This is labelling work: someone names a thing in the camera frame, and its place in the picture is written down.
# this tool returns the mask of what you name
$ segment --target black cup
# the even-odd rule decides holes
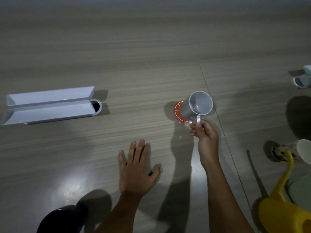
[[[40,223],[37,233],[79,233],[87,214],[83,204],[64,206],[50,212]]]

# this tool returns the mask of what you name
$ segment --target person's left hand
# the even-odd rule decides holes
[[[122,193],[132,193],[144,196],[155,184],[160,175],[161,164],[157,164],[151,176],[147,174],[146,160],[150,143],[145,144],[141,139],[136,147],[133,141],[128,153],[127,164],[123,159],[124,151],[119,151],[120,164],[120,191]]]

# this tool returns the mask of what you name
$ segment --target forearm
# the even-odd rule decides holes
[[[134,194],[121,194],[117,205],[106,221],[96,229],[95,233],[133,232],[134,217],[140,200],[141,197]]]
[[[254,233],[230,189],[219,161],[206,164],[210,231]]]

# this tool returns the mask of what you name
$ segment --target round coaster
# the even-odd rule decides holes
[[[178,101],[176,103],[176,105],[174,106],[174,114],[175,114],[175,117],[178,119],[178,121],[181,121],[183,123],[189,123],[189,120],[184,119],[183,117],[181,117],[181,115],[179,113],[179,108],[180,108],[180,105],[181,105],[182,102],[184,102],[184,101]]]

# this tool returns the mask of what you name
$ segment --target person's right arm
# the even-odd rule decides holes
[[[218,133],[205,120],[191,127],[194,129],[190,133],[199,138],[200,161],[207,175],[210,232],[254,233],[222,171],[218,156]]]

